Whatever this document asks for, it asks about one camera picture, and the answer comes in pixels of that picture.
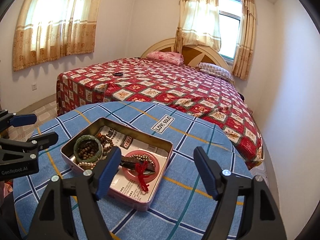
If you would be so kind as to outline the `beige wooden headboard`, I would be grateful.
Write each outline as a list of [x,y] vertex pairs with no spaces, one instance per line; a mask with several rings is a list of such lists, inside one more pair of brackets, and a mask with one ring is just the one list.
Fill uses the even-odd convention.
[[[146,58],[148,53],[152,51],[173,52],[175,45],[175,38],[165,39],[157,42],[149,47],[141,58]],[[232,72],[232,67],[227,64],[225,59],[214,49],[204,46],[184,46],[182,48],[182,55],[184,57],[184,64],[190,67],[196,67],[200,62],[212,63],[220,66],[229,72]]]

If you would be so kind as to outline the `pink metal tin box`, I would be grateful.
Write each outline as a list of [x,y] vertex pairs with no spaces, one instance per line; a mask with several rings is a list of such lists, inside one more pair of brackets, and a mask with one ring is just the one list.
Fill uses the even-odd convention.
[[131,128],[107,118],[99,118],[76,134],[61,148],[61,155],[71,169],[81,173],[85,169],[93,168],[92,165],[80,165],[80,161],[74,155],[74,146],[76,141],[83,135],[97,136],[99,134],[111,139],[113,145],[120,148],[122,157],[146,159],[155,166],[154,173],[145,172],[144,181],[148,185],[147,192],[141,189],[137,173],[122,166],[118,168],[108,192],[116,200],[134,209],[146,211],[153,201],[164,171],[167,168],[173,144],[141,132],[136,128]]

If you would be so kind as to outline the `wall socket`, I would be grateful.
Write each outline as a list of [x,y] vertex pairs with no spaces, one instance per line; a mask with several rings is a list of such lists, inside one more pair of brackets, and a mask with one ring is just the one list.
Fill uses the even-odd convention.
[[37,84],[36,84],[36,83],[32,84],[32,85],[31,85],[31,89],[32,89],[32,90],[37,90]]

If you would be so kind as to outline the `green jade bangle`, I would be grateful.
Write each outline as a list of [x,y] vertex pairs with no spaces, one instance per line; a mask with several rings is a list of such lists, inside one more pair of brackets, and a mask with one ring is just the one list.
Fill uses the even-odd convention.
[[100,140],[93,135],[79,137],[73,147],[73,154],[79,163],[94,163],[101,157],[102,152]]

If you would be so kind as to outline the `red patterned bedspread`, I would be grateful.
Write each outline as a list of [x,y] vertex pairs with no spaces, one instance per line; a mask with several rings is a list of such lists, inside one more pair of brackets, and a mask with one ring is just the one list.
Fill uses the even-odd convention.
[[218,125],[253,168],[263,159],[263,139],[249,109],[229,81],[186,65],[124,58],[58,75],[57,114],[110,102],[158,102]]

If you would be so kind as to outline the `left window curtain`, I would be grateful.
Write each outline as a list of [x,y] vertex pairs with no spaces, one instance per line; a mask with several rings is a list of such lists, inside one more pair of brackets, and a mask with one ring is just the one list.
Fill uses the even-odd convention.
[[17,19],[12,67],[93,53],[100,0],[24,0]]

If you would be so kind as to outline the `window curtain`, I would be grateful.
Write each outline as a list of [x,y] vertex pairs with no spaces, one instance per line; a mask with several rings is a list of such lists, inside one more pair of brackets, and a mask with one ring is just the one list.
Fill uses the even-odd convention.
[[205,46],[221,49],[219,0],[180,0],[180,17],[174,51],[184,46]]
[[24,0],[17,19],[12,67],[93,53],[100,0]]

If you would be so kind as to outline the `middle window curtain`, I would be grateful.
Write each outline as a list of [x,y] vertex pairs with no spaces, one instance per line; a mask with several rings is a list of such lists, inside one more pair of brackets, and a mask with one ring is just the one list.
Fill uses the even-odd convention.
[[221,49],[219,0],[180,0],[180,17],[174,51],[184,46],[205,46]]

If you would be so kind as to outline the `pink floral pillow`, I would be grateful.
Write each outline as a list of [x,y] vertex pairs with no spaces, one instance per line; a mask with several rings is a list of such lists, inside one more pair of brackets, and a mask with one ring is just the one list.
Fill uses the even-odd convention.
[[177,66],[184,64],[183,55],[175,52],[153,51],[148,53],[146,58],[157,61],[165,61]]

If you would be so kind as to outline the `window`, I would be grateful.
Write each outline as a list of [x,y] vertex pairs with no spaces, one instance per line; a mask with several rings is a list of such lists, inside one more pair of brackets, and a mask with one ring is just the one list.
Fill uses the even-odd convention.
[[232,64],[242,18],[241,0],[219,0],[221,48],[219,54]]

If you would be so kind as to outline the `plaid pillow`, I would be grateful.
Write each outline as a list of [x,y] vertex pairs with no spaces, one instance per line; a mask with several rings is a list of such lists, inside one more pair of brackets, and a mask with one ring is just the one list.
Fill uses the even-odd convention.
[[222,68],[218,65],[212,64],[212,63],[206,63],[206,62],[200,62],[197,65],[197,68],[200,68],[200,70],[204,70],[207,73],[213,73],[219,76],[222,76],[226,78],[227,80],[234,82],[232,74],[226,70],[225,68]]

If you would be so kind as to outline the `right narrow curtain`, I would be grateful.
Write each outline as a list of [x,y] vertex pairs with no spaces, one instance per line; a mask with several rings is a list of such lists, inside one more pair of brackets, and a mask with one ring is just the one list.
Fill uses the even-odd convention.
[[240,17],[239,38],[233,61],[233,75],[247,80],[253,60],[257,13],[255,0],[241,0],[241,4],[242,16]]

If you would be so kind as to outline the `blue plaid tablecloth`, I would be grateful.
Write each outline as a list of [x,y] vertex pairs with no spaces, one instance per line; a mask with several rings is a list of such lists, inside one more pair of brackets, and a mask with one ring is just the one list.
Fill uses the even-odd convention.
[[35,129],[34,135],[54,131],[56,145],[39,153],[37,174],[14,180],[13,196],[18,229],[23,239],[40,198],[54,175],[74,177],[61,156],[62,146],[99,118],[108,118],[173,144],[168,167],[147,211],[137,211],[105,197],[98,203],[114,239],[201,239],[216,202],[206,193],[193,160],[202,147],[211,159],[242,177],[251,174],[242,157],[210,122],[154,102],[108,102],[82,106]]

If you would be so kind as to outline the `red string pendant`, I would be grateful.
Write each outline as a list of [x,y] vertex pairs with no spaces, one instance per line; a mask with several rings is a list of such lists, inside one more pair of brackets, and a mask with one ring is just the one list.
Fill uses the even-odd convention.
[[148,192],[149,185],[145,182],[144,178],[146,178],[146,175],[144,172],[146,171],[146,168],[148,167],[148,162],[144,161],[143,163],[136,163],[135,164],[135,171],[137,172],[137,178],[140,184],[141,189],[144,192]]

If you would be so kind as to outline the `pink bangle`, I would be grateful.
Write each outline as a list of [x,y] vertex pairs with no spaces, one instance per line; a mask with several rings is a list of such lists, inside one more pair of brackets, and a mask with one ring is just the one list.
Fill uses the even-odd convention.
[[[149,152],[147,152],[145,150],[134,150],[134,151],[129,152],[127,155],[122,156],[122,157],[130,157],[132,155],[147,155],[147,156],[149,156],[151,158],[151,160],[155,163],[156,172],[155,173],[150,173],[150,174],[145,173],[146,178],[144,178],[144,180],[145,180],[146,183],[149,183],[149,182],[153,181],[158,176],[159,169],[160,169],[160,164],[159,164],[157,158],[153,154],[151,154],[151,153],[149,153]],[[121,168],[122,168],[124,176],[125,176],[125,178],[127,180],[132,180],[132,181],[135,181],[137,183],[139,182],[138,178],[137,178],[137,172],[135,170],[129,170],[129,169],[124,168],[124,167],[121,167]]]

